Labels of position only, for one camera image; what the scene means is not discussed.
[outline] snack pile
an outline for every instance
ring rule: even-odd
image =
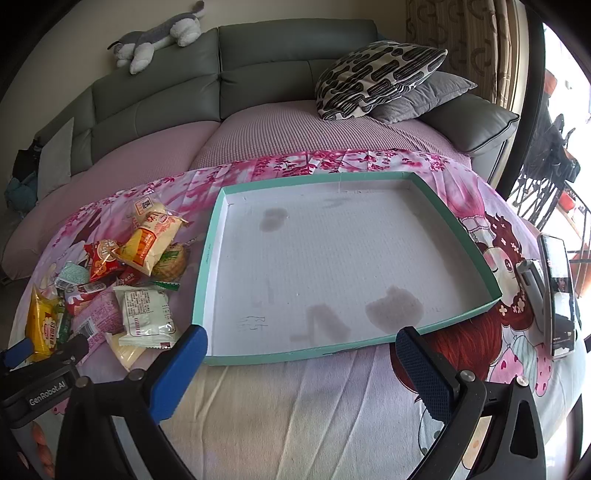
[[[154,192],[135,202],[133,233],[124,243],[110,238],[84,246],[78,262],[54,275],[54,288],[33,285],[25,335],[30,361],[48,358],[73,335],[88,340],[88,358],[108,342],[131,369],[145,348],[172,348],[180,334],[168,308],[167,290],[178,290],[188,246],[173,243],[185,223]]]

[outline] gray pillow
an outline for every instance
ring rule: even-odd
[[[474,87],[476,83],[457,75],[433,72],[423,83],[400,98],[374,107],[369,116],[383,124],[410,120],[459,97]]]

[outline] barcode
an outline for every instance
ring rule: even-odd
[[[92,319],[85,320],[78,327],[78,333],[81,333],[82,335],[84,335],[87,340],[90,337],[92,337],[96,333],[95,325],[94,325],[94,323],[92,323]]]

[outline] gray leather sofa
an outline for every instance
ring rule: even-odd
[[[153,132],[223,121],[263,103],[314,99],[316,80],[333,61],[377,39],[371,20],[297,19],[214,28],[185,48],[156,52],[141,74],[118,69],[95,81],[37,137],[45,144],[74,117],[74,175]],[[469,154],[473,169],[488,179],[518,116],[467,94],[422,119]]]
[[[121,68],[95,81],[37,134],[44,145],[74,118],[73,177],[25,217],[7,243],[2,268],[11,278],[29,276],[51,237],[83,205],[231,160],[319,148],[435,148],[428,151],[452,151],[467,162],[464,152],[473,170],[488,179],[518,116],[473,95],[439,106],[419,119],[423,122],[407,121],[411,133],[369,117],[320,120],[314,87],[321,73],[377,39],[371,20],[227,25],[187,47],[159,50],[140,74]],[[167,135],[169,142],[175,138],[172,144],[161,140]],[[152,170],[142,161],[142,142],[144,149],[150,144],[148,153],[160,149]],[[169,145],[179,142],[185,142],[184,150],[171,151]],[[432,147],[442,144],[441,151]]]

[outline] sofa backrest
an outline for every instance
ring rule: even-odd
[[[108,152],[151,133],[220,120],[217,29],[194,43],[154,53],[143,72],[121,67],[95,81],[37,132],[42,145],[74,117],[72,175]]]
[[[263,103],[314,99],[323,71],[377,39],[371,20],[300,18],[219,27],[220,116]]]
[[[151,133],[203,120],[220,121],[254,105],[314,98],[333,61],[378,39],[371,20],[306,18],[227,25],[193,44],[154,53],[95,81],[37,132],[42,145],[74,118],[72,175],[108,152]]]

